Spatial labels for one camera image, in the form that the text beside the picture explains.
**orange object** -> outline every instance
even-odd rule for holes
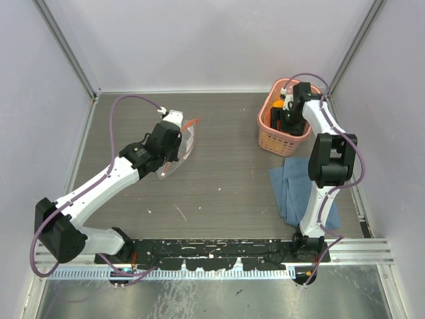
[[[260,144],[260,147],[285,157],[290,156],[302,141],[308,139],[311,133],[311,128],[308,123],[305,125],[304,134],[301,136],[293,136],[279,132],[270,127],[270,109],[273,107],[273,101],[277,101],[280,97],[280,90],[288,80],[289,78],[281,78],[274,83],[272,90],[257,116],[257,123],[260,126],[258,134],[258,144]],[[292,87],[299,82],[298,80],[292,80],[288,84],[288,94],[292,93]],[[313,85],[311,86],[311,91],[320,93],[320,90]]]
[[[277,101],[274,101],[273,102],[272,107],[273,108],[283,108],[284,105],[285,105],[285,101],[283,101],[283,100],[277,100]]]

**orange basket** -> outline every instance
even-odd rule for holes
[[[272,104],[279,99],[280,90],[288,80],[289,78],[281,78],[275,82],[257,117],[257,122],[260,126],[260,132],[258,134],[258,143],[260,147],[281,156],[290,156],[302,141],[308,139],[311,133],[311,128],[308,123],[305,125],[304,134],[301,136],[293,136],[276,131],[270,127],[270,110]],[[288,93],[292,93],[292,87],[299,82],[298,80],[291,80],[286,87]],[[311,91],[320,93],[320,90],[314,85],[311,86]]]

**black mounting plate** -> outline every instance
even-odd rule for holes
[[[291,241],[279,239],[144,239],[135,240],[138,269],[153,266],[161,270],[181,270],[185,261],[188,270],[203,268],[205,271],[232,269],[241,258],[243,270],[285,270],[285,263],[313,263],[315,254],[294,254]],[[106,255],[111,263],[122,264],[115,256]],[[331,261],[327,253],[322,262]],[[96,264],[105,261],[98,255]]]

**metal floor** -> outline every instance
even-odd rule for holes
[[[115,95],[103,94],[94,111],[75,187],[110,160],[108,120]],[[255,239],[290,238],[294,232],[279,216],[268,169],[284,159],[258,146],[257,113],[266,99],[261,93],[150,94],[167,109],[199,117],[195,148],[171,176],[148,175],[101,207],[86,226],[120,227],[133,238]],[[159,121],[155,109],[127,99],[114,118],[116,150],[140,141]],[[313,136],[294,156],[308,157]],[[336,198],[346,237],[363,237],[349,190]]]
[[[158,280],[125,289],[104,280],[48,280],[37,319],[392,318],[377,267],[323,266],[292,280]]]

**white wall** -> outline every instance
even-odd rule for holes
[[[63,194],[90,105],[32,1],[0,10],[0,317],[28,293],[35,204]]]
[[[268,90],[298,72],[330,81],[372,2],[47,1],[104,92]]]
[[[405,300],[425,318],[425,2],[387,1],[335,94],[367,164],[373,231],[388,239]]]

